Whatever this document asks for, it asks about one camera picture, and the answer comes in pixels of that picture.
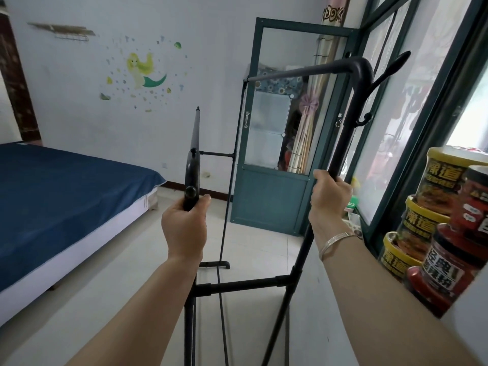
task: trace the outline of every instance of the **blue bed sheet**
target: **blue bed sheet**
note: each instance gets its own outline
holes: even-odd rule
[[[0,145],[0,291],[164,182],[143,167]]]

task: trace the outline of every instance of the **black clothes rack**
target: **black clothes rack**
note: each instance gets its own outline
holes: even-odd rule
[[[363,57],[349,57],[341,60],[336,60],[331,63],[314,65],[311,67],[305,67],[295,69],[286,72],[278,72],[273,74],[267,74],[257,77],[248,77],[242,84],[241,92],[241,107],[239,109],[239,120],[236,130],[236,141],[234,145],[234,152],[231,154],[205,152],[200,150],[200,109],[197,108],[195,114],[195,123],[193,127],[193,135],[191,141],[191,149],[188,152],[187,164],[186,164],[186,178],[185,178],[185,203],[184,209],[189,211],[198,202],[200,194],[200,155],[214,155],[218,157],[232,158],[232,169],[230,172],[229,193],[227,195],[227,206],[225,208],[225,219],[223,223],[222,244],[220,248],[220,256],[218,261],[214,262],[202,262],[200,267],[216,267],[217,269],[217,284],[197,284],[196,278],[193,282],[192,289],[185,303],[185,366],[195,366],[195,337],[196,337],[196,298],[209,296],[212,294],[219,295],[220,312],[222,322],[222,335],[223,335],[223,350],[225,358],[225,366],[229,365],[228,353],[227,353],[227,341],[225,336],[225,323],[223,318],[223,305],[222,305],[222,293],[231,291],[258,289],[263,287],[272,286],[285,286],[285,294],[282,304],[278,311],[273,331],[269,338],[268,346],[265,351],[262,366],[267,366],[273,347],[276,343],[278,333],[283,324],[286,310],[290,304],[291,297],[295,292],[295,289],[300,280],[302,274],[303,265],[307,259],[308,251],[313,243],[314,234],[310,225],[308,225],[303,239],[302,246],[297,256],[297,260],[291,269],[289,275],[275,276],[265,279],[257,280],[245,280],[236,281],[232,283],[221,283],[220,281],[220,268],[224,267],[230,269],[230,264],[227,261],[222,260],[223,256],[223,243],[225,240],[225,230],[227,227],[227,219],[229,213],[230,196],[232,192],[232,182],[234,180],[234,168],[237,157],[237,145],[239,141],[239,130],[241,126],[242,116],[242,103],[244,100],[244,94],[246,91],[248,82],[263,81],[267,79],[278,78],[292,78],[303,77],[306,75],[325,74],[325,73],[348,73],[352,83],[352,89],[354,94],[349,105],[349,110],[346,113],[343,130],[339,137],[339,141],[336,146],[336,150],[332,156],[330,166],[328,169],[329,174],[333,178],[337,178],[343,165],[344,157],[347,154],[349,144],[354,134],[354,129],[360,126],[364,126],[372,120],[372,115],[366,113],[364,119],[361,120],[361,113],[363,111],[366,100],[369,95],[378,87],[385,79],[392,74],[396,73],[407,61],[410,56],[410,51],[400,54],[386,69],[385,72],[376,80],[373,81],[373,72],[371,64]]]

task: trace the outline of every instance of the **hand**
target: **hand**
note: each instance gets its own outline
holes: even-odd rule
[[[342,179],[334,181],[327,171],[316,169],[313,172],[317,183],[313,187],[310,204],[312,208],[308,220],[316,236],[323,242],[340,232],[344,232],[345,223],[342,213],[351,199],[352,186]]]
[[[168,259],[201,262],[207,241],[205,215],[210,206],[210,195],[201,197],[189,212],[183,210],[184,200],[181,198],[162,214],[161,226],[168,244]]]

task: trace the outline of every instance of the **red container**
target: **red container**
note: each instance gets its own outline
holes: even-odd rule
[[[488,167],[469,166],[449,224],[469,240],[488,246]]]
[[[465,239],[440,223],[422,264],[422,277],[437,293],[454,302],[488,261],[488,248]]]
[[[424,281],[421,271],[422,269],[418,266],[410,267],[406,271],[403,284],[435,317],[441,318],[452,303]]]

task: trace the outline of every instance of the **fabric bow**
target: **fabric bow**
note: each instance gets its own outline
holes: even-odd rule
[[[310,96],[309,94],[304,94],[300,98],[300,111],[304,115],[312,115],[315,110],[319,107],[319,99],[316,95]]]

